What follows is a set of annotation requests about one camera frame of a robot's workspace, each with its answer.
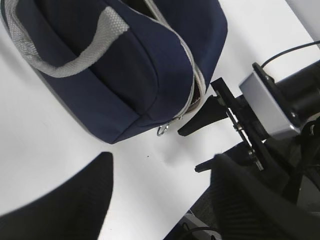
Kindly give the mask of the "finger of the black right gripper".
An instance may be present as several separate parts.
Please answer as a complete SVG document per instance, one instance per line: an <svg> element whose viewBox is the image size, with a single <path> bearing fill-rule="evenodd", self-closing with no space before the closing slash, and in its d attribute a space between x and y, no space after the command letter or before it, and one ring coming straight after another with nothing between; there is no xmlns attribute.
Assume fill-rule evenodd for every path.
<svg viewBox="0 0 320 240"><path fill-rule="evenodd" d="M212 123L228 118L226 108L219 102L218 96L209 96L199 111L177 132L186 137Z"/></svg>
<svg viewBox="0 0 320 240"><path fill-rule="evenodd" d="M209 159L205 162L202 162L198 165L195 166L194 170L197 173L205 172L205 171L210 171L213 167L213 162L215 158Z"/></svg>

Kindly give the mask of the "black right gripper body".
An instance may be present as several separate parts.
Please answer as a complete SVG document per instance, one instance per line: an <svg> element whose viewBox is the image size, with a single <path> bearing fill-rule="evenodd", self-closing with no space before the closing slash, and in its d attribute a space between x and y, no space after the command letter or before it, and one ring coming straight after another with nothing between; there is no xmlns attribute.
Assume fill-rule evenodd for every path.
<svg viewBox="0 0 320 240"><path fill-rule="evenodd" d="M242 142L226 154L241 166L256 165L255 176L282 195L298 195L302 173L263 141L270 136L243 95L234 97L222 78L211 83L222 110L230 118Z"/></svg>

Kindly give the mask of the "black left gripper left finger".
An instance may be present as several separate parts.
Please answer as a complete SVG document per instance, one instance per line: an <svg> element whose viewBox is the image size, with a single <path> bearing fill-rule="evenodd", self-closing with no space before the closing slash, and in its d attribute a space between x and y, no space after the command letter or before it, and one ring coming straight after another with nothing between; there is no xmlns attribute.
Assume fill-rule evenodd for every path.
<svg viewBox="0 0 320 240"><path fill-rule="evenodd" d="M114 186L113 155L100 153L43 197L0 217L2 240L96 240Z"/></svg>

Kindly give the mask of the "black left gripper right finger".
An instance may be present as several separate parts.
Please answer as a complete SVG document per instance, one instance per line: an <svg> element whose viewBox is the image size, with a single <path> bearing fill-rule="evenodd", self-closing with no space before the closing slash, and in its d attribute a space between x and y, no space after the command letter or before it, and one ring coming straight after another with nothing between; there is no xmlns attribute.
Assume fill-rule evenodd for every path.
<svg viewBox="0 0 320 240"><path fill-rule="evenodd" d="M224 240L318 240L320 219L256 180L225 154L209 163L210 190Z"/></svg>

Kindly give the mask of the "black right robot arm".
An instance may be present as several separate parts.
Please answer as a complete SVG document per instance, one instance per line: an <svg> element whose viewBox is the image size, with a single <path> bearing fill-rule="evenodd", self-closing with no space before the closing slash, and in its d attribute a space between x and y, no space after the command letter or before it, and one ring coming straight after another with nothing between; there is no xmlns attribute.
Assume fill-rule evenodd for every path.
<svg viewBox="0 0 320 240"><path fill-rule="evenodd" d="M302 178L301 165L289 166L268 149L264 140L301 136L307 119L320 111L320 63L315 62L289 77L275 82L263 67L252 65L252 73L240 84L242 94L234 97L222 78L211 83L215 96L205 101L197 114L178 130L188 136L197 130L229 118L240 135L243 163L256 162L262 171L278 164L289 175L285 190L293 190Z"/></svg>

